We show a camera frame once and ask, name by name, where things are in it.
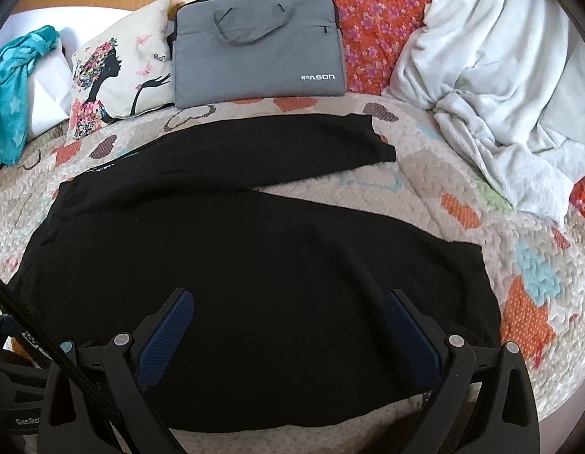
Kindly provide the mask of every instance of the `teal blanket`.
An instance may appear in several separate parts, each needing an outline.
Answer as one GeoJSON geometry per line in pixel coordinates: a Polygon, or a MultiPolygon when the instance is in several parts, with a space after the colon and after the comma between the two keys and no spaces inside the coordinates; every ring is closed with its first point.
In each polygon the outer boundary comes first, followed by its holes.
{"type": "Polygon", "coordinates": [[[0,164],[21,157],[28,126],[27,79],[37,59],[57,45],[58,32],[45,25],[0,49],[0,164]]]}

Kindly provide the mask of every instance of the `quilted bedspread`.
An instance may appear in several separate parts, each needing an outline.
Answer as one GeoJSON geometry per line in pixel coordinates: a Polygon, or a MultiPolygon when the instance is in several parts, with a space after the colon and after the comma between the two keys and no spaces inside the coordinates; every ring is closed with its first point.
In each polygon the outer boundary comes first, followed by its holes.
{"type": "MultiPolygon", "coordinates": [[[[372,115],[375,131],[396,146],[397,162],[257,189],[393,216],[446,240],[479,244],[503,315],[501,337],[517,342],[526,357],[540,418],[555,411],[585,378],[585,218],[571,206],[565,226],[555,228],[515,211],[446,144],[429,114],[393,99],[350,93],[167,108],[69,145],[55,128],[27,146],[18,166],[0,172],[0,277],[9,281],[16,271],[59,183],[176,129],[311,112],[372,115]]],[[[367,436],[421,405],[415,397],[318,429],[176,435],[189,452],[355,452],[367,436]]]]}

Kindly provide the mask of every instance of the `silver screw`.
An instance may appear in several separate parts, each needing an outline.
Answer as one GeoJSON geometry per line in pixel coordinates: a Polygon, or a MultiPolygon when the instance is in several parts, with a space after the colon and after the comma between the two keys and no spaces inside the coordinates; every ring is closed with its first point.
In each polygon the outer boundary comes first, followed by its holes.
{"type": "Polygon", "coordinates": [[[455,346],[456,348],[460,348],[465,344],[464,338],[459,335],[452,335],[450,338],[448,338],[448,341],[452,346],[455,346]]]}
{"type": "Polygon", "coordinates": [[[64,341],[60,347],[64,351],[64,353],[70,353],[73,347],[73,343],[71,341],[64,341]]]}
{"type": "Polygon", "coordinates": [[[128,343],[131,337],[127,333],[120,333],[116,338],[114,338],[114,344],[117,346],[124,346],[128,343]]]}
{"type": "Polygon", "coordinates": [[[509,341],[506,344],[506,349],[509,350],[511,353],[519,353],[519,347],[517,343],[514,343],[512,341],[509,341]]]}

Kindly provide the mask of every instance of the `blue gripper pad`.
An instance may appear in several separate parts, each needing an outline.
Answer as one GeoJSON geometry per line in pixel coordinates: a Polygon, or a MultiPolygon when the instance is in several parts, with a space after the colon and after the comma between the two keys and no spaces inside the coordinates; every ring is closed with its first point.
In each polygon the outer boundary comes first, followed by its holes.
{"type": "Polygon", "coordinates": [[[393,292],[385,296],[384,307],[387,327],[414,376],[420,384],[438,390],[443,381],[439,353],[393,292]]]}
{"type": "Polygon", "coordinates": [[[194,317],[194,296],[183,292],[139,353],[135,379],[143,393],[160,381],[194,317]]]}

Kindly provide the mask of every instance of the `black garment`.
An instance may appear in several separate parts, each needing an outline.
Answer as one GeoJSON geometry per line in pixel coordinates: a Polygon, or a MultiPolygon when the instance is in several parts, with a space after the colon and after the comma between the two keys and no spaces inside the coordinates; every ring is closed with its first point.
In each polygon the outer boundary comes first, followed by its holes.
{"type": "Polygon", "coordinates": [[[10,287],[57,341],[132,332],[176,287],[194,320],[147,395],[172,428],[323,426],[422,389],[382,329],[401,288],[447,333],[499,343],[478,246],[241,188],[394,160],[371,119],[249,118],[169,134],[61,185],[10,287]]]}

